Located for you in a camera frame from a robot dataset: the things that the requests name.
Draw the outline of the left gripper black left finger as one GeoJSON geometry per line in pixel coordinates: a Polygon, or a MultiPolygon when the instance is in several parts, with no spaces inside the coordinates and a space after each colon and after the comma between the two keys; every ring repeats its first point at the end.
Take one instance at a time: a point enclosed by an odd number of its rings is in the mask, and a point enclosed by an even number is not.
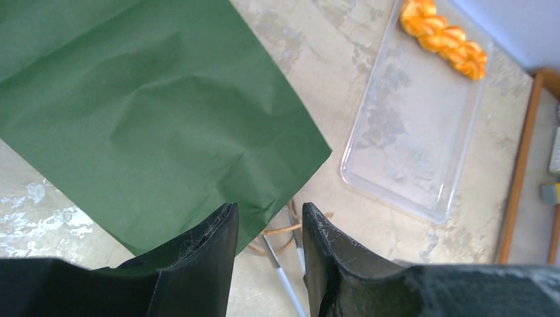
{"type": "Polygon", "coordinates": [[[59,258],[1,260],[2,316],[225,316],[238,238],[226,203],[192,229],[118,267],[59,258]]]}

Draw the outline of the orange braided fake bread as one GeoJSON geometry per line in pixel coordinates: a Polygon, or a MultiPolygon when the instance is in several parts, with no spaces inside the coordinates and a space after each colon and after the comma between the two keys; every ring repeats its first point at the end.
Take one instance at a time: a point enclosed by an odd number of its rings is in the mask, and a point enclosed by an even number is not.
{"type": "Polygon", "coordinates": [[[424,50],[439,55],[463,76],[478,81],[486,75],[486,51],[468,40],[461,27],[439,15],[434,1],[404,1],[399,22],[424,50]]]}

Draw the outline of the green brown paper bag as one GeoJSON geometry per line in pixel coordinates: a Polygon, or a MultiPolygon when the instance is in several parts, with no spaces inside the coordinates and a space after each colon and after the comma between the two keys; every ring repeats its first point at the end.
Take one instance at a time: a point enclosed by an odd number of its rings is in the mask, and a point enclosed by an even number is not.
{"type": "Polygon", "coordinates": [[[252,241],[331,150],[229,1],[2,1],[1,139],[140,255],[252,241]]]}

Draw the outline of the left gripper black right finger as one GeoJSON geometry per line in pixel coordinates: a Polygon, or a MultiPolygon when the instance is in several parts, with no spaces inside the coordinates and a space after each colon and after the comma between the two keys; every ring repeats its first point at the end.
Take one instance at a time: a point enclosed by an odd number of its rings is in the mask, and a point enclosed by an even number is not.
{"type": "Polygon", "coordinates": [[[558,316],[553,265],[402,266],[302,206],[304,282],[312,316],[558,316]]]}

